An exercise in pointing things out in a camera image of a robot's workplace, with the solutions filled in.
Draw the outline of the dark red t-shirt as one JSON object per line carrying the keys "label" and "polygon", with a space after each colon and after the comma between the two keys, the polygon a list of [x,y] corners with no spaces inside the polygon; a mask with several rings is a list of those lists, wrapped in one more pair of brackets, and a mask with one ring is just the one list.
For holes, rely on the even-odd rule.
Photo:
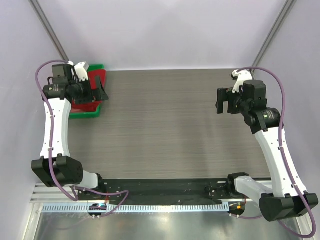
{"label": "dark red t-shirt", "polygon": [[107,72],[104,69],[89,71],[88,81],[83,81],[84,96],[76,97],[71,105],[71,113],[86,114],[96,112],[103,101],[107,101],[109,96],[105,92]]}

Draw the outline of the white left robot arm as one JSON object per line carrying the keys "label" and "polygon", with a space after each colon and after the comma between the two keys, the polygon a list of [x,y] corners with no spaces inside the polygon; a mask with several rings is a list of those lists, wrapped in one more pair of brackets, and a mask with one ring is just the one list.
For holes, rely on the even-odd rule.
{"label": "white left robot arm", "polygon": [[109,100],[104,86],[107,72],[102,65],[89,66],[85,61],[74,64],[65,60],[50,60],[35,73],[52,65],[52,76],[39,86],[45,109],[44,141],[39,159],[31,162],[31,169],[48,188],[74,187],[88,190],[90,196],[100,200],[106,187],[98,173],[84,170],[80,161],[71,157],[69,150],[70,118],[96,117],[103,101]]}

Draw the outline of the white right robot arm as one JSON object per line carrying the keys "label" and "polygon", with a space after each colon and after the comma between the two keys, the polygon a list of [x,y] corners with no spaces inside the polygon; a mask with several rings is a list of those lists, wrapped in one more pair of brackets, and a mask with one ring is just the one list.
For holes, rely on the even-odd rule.
{"label": "white right robot arm", "polygon": [[224,103],[228,103],[227,113],[242,114],[262,149],[272,181],[272,187],[267,187],[247,173],[233,173],[227,177],[226,194],[231,198],[249,197],[258,204],[262,216],[274,222],[304,216],[319,204],[319,199],[308,192],[295,169],[281,114],[267,106],[266,91],[261,80],[244,81],[239,92],[231,87],[218,88],[215,106],[218,114],[223,113]]}

